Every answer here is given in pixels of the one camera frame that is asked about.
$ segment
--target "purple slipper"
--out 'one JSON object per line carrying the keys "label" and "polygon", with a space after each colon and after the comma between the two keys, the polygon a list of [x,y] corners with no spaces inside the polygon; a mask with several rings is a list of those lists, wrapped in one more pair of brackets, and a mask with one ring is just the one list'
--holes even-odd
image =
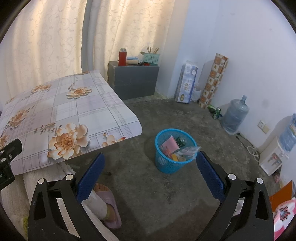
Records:
{"label": "purple slipper", "polygon": [[105,225],[110,228],[110,229],[118,229],[121,227],[121,218],[116,206],[116,202],[115,202],[115,197],[113,196],[113,193],[111,192],[111,190],[109,191],[99,191],[96,192],[96,194],[107,204],[110,204],[115,211],[115,216],[116,216],[116,220],[114,222],[108,222],[108,221],[104,221]]}

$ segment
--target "rolled mat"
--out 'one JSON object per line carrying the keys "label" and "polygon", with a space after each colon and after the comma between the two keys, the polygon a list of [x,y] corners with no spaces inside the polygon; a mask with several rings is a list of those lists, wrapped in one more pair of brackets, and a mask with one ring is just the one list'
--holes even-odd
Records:
{"label": "rolled mat", "polygon": [[221,82],[225,69],[227,68],[227,65],[228,58],[217,53],[212,65],[210,75],[207,79],[207,84],[205,85],[205,88],[200,95],[199,105],[201,108],[206,109],[211,103],[212,98],[215,95]]}

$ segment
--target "white wall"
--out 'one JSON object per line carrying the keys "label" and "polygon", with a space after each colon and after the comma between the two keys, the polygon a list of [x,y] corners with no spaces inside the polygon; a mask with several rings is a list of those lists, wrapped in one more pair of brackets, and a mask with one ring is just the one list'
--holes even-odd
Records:
{"label": "white wall", "polygon": [[[239,131],[262,150],[296,112],[296,34],[270,0],[221,0],[201,85],[216,53],[229,65],[212,104],[225,107],[247,95],[250,112]],[[267,134],[257,127],[260,120],[270,127]],[[282,174],[296,182],[296,148]]]}
{"label": "white wall", "polygon": [[168,95],[189,2],[190,0],[175,0],[174,3],[164,49],[160,56],[160,68],[156,82],[156,91],[164,96]]}
{"label": "white wall", "polygon": [[198,63],[198,80],[213,37],[219,2],[175,0],[157,79],[156,90],[159,93],[166,97],[174,96],[182,65],[187,60]]}

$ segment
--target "water bottle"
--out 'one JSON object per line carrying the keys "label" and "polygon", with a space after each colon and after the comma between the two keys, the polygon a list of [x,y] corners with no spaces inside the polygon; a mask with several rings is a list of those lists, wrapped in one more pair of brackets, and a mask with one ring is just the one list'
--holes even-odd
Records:
{"label": "water bottle", "polygon": [[296,144],[296,114],[294,113],[288,126],[279,137],[283,150],[290,152]]}
{"label": "water bottle", "polygon": [[126,49],[120,49],[118,57],[118,66],[126,66]]}
{"label": "water bottle", "polygon": [[247,97],[244,95],[241,100],[234,99],[230,102],[226,113],[222,117],[220,124],[229,135],[234,135],[243,122],[249,107],[245,104]]}

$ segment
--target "red thermos bottle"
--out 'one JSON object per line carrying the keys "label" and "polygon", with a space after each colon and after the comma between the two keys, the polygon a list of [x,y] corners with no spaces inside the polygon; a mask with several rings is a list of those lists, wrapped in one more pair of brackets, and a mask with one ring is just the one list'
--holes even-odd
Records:
{"label": "red thermos bottle", "polygon": [[119,58],[118,58],[118,66],[126,66],[126,49],[120,49]]}

